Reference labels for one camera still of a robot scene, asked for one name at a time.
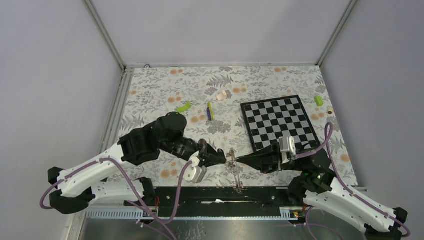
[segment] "green block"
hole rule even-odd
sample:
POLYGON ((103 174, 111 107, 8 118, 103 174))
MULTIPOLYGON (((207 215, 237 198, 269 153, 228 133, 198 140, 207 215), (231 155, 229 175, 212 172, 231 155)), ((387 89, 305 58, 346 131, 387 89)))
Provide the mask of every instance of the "green block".
POLYGON ((315 97, 315 103, 318 107, 321 107, 322 105, 324 105, 323 99, 320 96, 315 97))
POLYGON ((187 102, 184 106, 177 107, 176 111, 178 113, 184 113, 185 111, 189 110, 191 107, 192 107, 192 104, 190 102, 187 102))

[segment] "chessboard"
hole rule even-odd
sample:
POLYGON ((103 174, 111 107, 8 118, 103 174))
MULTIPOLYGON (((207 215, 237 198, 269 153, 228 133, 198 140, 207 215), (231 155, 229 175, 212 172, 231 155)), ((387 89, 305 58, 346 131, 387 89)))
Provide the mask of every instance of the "chessboard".
POLYGON ((241 104, 253 151, 268 147, 280 137, 294 137, 297 150, 320 145, 298 95, 241 104))

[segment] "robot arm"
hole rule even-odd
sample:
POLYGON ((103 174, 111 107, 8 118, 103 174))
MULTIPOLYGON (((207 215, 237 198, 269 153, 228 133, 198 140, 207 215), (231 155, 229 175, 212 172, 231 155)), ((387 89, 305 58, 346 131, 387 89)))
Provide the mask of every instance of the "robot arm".
MULTIPOLYGON (((101 182, 119 170, 111 158, 124 169, 134 168, 145 162, 157 160, 160 150, 185 161, 192 161, 184 179, 199 183, 207 168, 225 164, 227 159, 221 149, 215 151, 204 139, 195 142, 183 137, 186 118, 170 112, 148 125, 132 130, 117 143, 92 159, 70 169, 53 167, 48 170, 48 181, 56 191, 49 195, 50 205, 62 214, 72 214, 96 204, 115 204, 137 201, 126 182, 101 182)), ((135 188, 145 202, 152 201, 155 190, 152 181, 142 177, 134 181, 135 188)))
POLYGON ((404 224, 408 212, 402 208, 383 206, 344 185, 330 169, 332 162, 324 149, 305 154, 302 150, 296 151, 293 137, 281 137, 266 148, 239 157, 237 162, 264 174, 283 170, 301 171, 287 189, 288 198, 293 204, 322 209, 357 228, 368 240, 402 237, 397 221, 404 224))

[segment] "patterned table surface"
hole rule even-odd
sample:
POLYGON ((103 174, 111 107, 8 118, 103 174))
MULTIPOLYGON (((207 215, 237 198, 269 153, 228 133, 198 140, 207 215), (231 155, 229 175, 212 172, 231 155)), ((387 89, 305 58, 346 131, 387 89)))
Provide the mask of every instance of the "patterned table surface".
MULTIPOLYGON (((330 140, 337 169, 346 184, 357 186, 352 164, 335 114, 328 114, 331 101, 320 68, 317 66, 287 67, 179 67, 136 68, 125 103, 118 137, 155 121, 187 102, 191 109, 184 112, 187 127, 184 135, 195 141, 205 139, 215 148, 228 152, 234 148, 237 156, 253 152, 243 121, 240 104, 258 100, 299 95, 319 140, 324 140, 324 126, 334 124, 330 140), (230 91, 229 99, 218 101, 221 91, 230 91), (321 96, 323 106, 317 107, 315 96, 321 96), (211 102, 214 121, 208 121, 206 108, 211 102)), ((186 162, 166 152, 158 160, 127 169, 132 179, 147 177, 157 187, 172 187, 186 162)), ((277 171, 262 174, 244 164, 238 164, 240 180, 246 187, 288 186, 299 175, 297 171, 277 171)), ((227 165, 209 167, 198 184, 184 182, 183 186, 231 187, 235 178, 227 165)), ((109 182, 125 181, 120 174, 109 182)))

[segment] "gray wall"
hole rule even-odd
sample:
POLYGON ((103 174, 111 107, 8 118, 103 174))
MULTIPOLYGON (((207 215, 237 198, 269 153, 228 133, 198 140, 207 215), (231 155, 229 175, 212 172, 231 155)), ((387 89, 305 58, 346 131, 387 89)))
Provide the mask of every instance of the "gray wall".
POLYGON ((0 1, 0 32, 0 239, 58 240, 47 170, 96 154, 120 71, 80 0, 0 1))
POLYGON ((93 0, 127 64, 315 63, 349 0, 93 0))
POLYGON ((359 183, 422 239, 424 1, 359 1, 322 72, 359 183))

